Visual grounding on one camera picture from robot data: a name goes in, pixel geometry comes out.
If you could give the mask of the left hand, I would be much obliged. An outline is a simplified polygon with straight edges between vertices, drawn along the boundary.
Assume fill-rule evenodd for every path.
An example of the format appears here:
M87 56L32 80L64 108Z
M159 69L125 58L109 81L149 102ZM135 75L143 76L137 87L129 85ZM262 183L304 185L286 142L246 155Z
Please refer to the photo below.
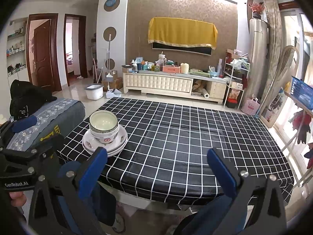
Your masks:
M14 207L22 207L27 202L24 192L10 192L11 205Z

